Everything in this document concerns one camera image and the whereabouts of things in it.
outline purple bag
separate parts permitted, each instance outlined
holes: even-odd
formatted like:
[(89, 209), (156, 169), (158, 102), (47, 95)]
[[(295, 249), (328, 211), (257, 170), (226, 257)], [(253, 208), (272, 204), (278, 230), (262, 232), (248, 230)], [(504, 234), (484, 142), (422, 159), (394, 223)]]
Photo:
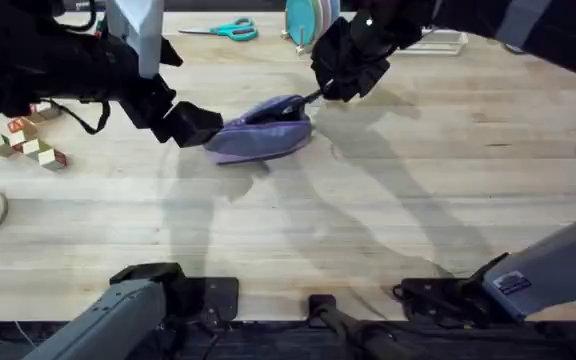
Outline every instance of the purple bag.
[(204, 145), (219, 165), (275, 159), (308, 145), (312, 124), (303, 97), (277, 96), (232, 120)]

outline plate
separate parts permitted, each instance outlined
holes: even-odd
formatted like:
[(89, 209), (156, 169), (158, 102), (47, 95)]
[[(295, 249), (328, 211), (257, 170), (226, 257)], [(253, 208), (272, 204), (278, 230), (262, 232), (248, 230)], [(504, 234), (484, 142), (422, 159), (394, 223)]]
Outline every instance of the plate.
[(331, 21), (332, 9), (330, 5), (330, 0), (320, 0), (320, 3), (321, 3), (321, 9), (323, 10), (324, 21), (322, 26), (322, 32), (321, 34), (319, 34), (319, 36), (323, 35), (332, 24)]
[(310, 44), (315, 37), (317, 26), (312, 0), (288, 0), (286, 2), (286, 14), (288, 33), (292, 40), (299, 45), (301, 28), (303, 27), (303, 45)]
[(312, 7), (315, 9), (315, 40), (323, 34), (324, 27), (324, 9), (321, 0), (311, 0)]
[(340, 0), (330, 0), (330, 9), (332, 14), (330, 24), (332, 25), (332, 23), (341, 15)]

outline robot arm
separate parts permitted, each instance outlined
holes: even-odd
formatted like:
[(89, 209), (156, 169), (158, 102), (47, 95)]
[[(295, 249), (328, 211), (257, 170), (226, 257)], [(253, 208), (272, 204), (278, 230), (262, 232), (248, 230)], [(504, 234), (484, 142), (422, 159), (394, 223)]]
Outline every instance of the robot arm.
[(125, 359), (158, 325), (203, 309), (206, 280), (187, 278), (176, 263), (129, 266), (110, 279), (94, 304), (24, 360)]
[(109, 0), (110, 31), (100, 38), (59, 24), (54, 16), (63, 12), (62, 0), (0, 0), (0, 113), (28, 115), (29, 105), (45, 98), (107, 109), (115, 100), (160, 142), (172, 137), (180, 147), (194, 146), (219, 131), (219, 114), (187, 102), (173, 106), (176, 93), (158, 75), (160, 62), (182, 64), (161, 37), (163, 0)]
[(497, 39), (576, 73), (574, 0), (366, 0), (313, 49), (320, 88), (334, 82), (324, 96), (366, 95), (388, 69), (386, 57), (419, 41), (424, 26)]

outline wooden block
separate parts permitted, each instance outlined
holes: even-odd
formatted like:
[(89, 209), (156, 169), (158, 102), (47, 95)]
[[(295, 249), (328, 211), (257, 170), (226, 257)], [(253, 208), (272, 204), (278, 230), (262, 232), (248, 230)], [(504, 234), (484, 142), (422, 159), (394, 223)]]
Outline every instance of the wooden block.
[(61, 109), (49, 103), (39, 103), (30, 106), (31, 114), (26, 118), (32, 123), (39, 124), (61, 115)]
[(28, 156), (29, 158), (35, 161), (39, 161), (39, 153), (42, 153), (50, 149), (52, 149), (50, 145), (46, 144), (45, 142), (39, 139), (30, 140), (23, 144), (24, 155)]
[(10, 137), (8, 138), (8, 141), (10, 142), (10, 146), (12, 146), (13, 149), (15, 149), (16, 151), (19, 152), (23, 152), (22, 146), (26, 141), (30, 141), (33, 139), (37, 138), (37, 133), (35, 132), (34, 134), (32, 133), (28, 133), (26, 131), (17, 131), (15, 133), (12, 133), (10, 135)]
[(48, 170), (59, 170), (68, 165), (68, 159), (62, 152), (50, 149), (39, 153), (39, 165)]
[(10, 120), (8, 122), (8, 130), (12, 134), (23, 131), (26, 134), (26, 137), (31, 137), (37, 134), (37, 128), (35, 125), (23, 117)]
[(0, 135), (0, 156), (7, 158), (14, 153), (15, 149), (10, 146), (8, 138), (5, 135)]

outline blue object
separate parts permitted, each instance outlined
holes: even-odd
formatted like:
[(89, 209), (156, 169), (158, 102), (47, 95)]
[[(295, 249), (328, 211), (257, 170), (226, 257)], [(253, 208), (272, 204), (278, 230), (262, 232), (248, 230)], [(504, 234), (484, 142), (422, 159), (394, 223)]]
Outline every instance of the blue object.
[(258, 32), (252, 19), (249, 17), (237, 18), (233, 23), (215, 26), (209, 29), (182, 29), (180, 33), (209, 34), (228, 36), (234, 41), (248, 41), (257, 37)]
[(330, 16), (330, 23), (334, 23), (335, 20), (341, 15), (341, 4), (340, 0), (330, 0), (330, 8), (332, 9), (332, 14)]
[(284, 95), (255, 106), (204, 145), (219, 165), (275, 159), (308, 145), (312, 124), (304, 111), (306, 98)]
[(287, 31), (297, 45), (308, 45), (315, 37), (317, 23), (311, 0), (288, 0), (286, 2)]

